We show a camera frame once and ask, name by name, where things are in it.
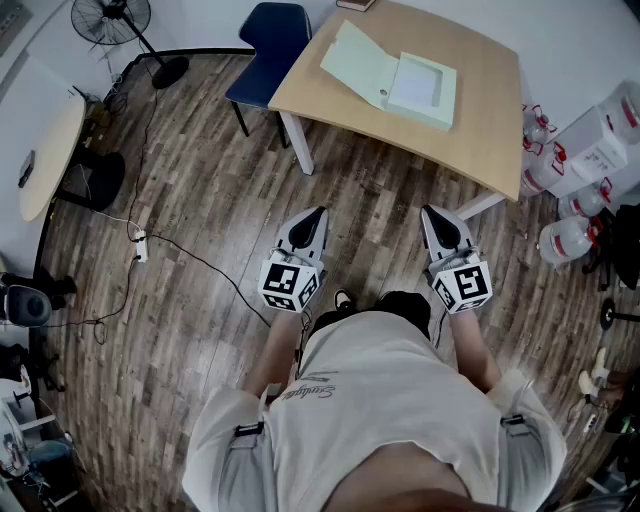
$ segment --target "standing fan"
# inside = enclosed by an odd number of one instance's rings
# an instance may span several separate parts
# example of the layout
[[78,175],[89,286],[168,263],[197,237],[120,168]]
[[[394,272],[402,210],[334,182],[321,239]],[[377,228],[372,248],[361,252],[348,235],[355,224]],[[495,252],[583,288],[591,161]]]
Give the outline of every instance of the standing fan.
[[84,39],[96,44],[116,45],[136,37],[160,63],[153,76],[153,86],[165,89],[177,82],[189,68],[189,60],[176,57],[163,61],[142,32],[149,26],[151,7],[148,0],[75,0],[71,7],[71,23]]

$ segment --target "wooden floor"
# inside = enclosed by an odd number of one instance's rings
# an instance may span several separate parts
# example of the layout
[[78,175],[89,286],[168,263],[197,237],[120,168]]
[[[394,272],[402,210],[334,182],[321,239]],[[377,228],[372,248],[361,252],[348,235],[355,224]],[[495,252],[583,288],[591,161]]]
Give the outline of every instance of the wooden floor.
[[[370,305],[387,290],[418,290],[433,306],[432,331],[442,308],[422,270],[426,251],[419,209],[426,203],[455,209],[474,197],[471,181],[433,162],[370,138],[320,123],[305,131],[316,172],[302,174],[293,149],[282,149],[273,113],[243,108],[251,132],[242,134],[224,92],[249,61],[246,56],[193,56],[188,74],[158,93],[133,219],[224,270],[267,318],[255,293],[259,269],[281,223],[301,210],[330,212],[325,255],[328,281],[314,313],[347,287]],[[127,162],[122,190],[108,213],[126,217],[139,172],[144,127],[154,90],[143,65],[124,84],[126,112],[115,118],[96,148],[120,151]],[[503,203],[469,226],[489,262],[495,297],[480,312],[483,332],[502,369],[517,366],[565,432],[569,458],[560,495],[571,497],[610,446],[582,427],[592,411],[567,421],[580,398],[578,373],[590,369],[596,349],[608,363],[640,363],[637,324],[598,327],[606,294],[597,275],[580,264],[561,272],[541,262],[536,238],[555,218],[551,196]],[[124,312],[106,321],[106,343],[93,327],[49,331],[60,354],[54,372],[67,386],[44,397],[77,440],[103,510],[191,510],[181,490],[189,435],[208,390],[242,381],[264,343],[267,328],[220,275],[158,239],[150,261],[137,264]],[[71,275],[79,293],[55,321],[108,314],[124,300],[135,255],[123,223],[59,202],[48,233],[44,264],[56,277]],[[620,310],[638,295],[610,291]],[[453,363],[445,321],[440,348]]]

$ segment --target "light green folder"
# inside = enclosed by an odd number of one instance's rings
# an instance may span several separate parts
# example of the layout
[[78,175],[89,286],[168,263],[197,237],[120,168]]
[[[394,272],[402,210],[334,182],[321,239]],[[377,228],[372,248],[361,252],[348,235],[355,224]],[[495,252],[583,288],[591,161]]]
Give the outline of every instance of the light green folder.
[[349,21],[320,66],[380,110],[444,131],[453,125],[456,70],[410,53],[392,57]]

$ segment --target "round white table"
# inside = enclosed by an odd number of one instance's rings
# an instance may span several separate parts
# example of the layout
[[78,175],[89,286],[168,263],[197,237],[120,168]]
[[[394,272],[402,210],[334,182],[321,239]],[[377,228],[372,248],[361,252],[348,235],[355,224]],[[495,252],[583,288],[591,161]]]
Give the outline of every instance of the round white table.
[[[46,211],[53,197],[102,211],[118,195],[124,179],[124,159],[120,153],[103,157],[78,144],[84,119],[85,101],[74,96],[53,120],[35,149],[33,170],[24,187],[19,189],[20,213],[27,222]],[[75,164],[91,169],[87,180],[89,197],[59,188],[67,169]]]

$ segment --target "blue chair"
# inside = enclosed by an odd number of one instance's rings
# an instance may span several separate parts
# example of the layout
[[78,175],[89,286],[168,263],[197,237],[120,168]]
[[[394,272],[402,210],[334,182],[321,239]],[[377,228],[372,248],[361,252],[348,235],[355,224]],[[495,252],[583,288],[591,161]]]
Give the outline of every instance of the blue chair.
[[[263,2],[246,19],[238,34],[256,50],[256,56],[229,88],[231,101],[242,131],[249,131],[238,103],[267,109],[269,101],[296,59],[311,40],[311,24],[301,5]],[[287,147],[284,125],[276,112],[282,147]]]

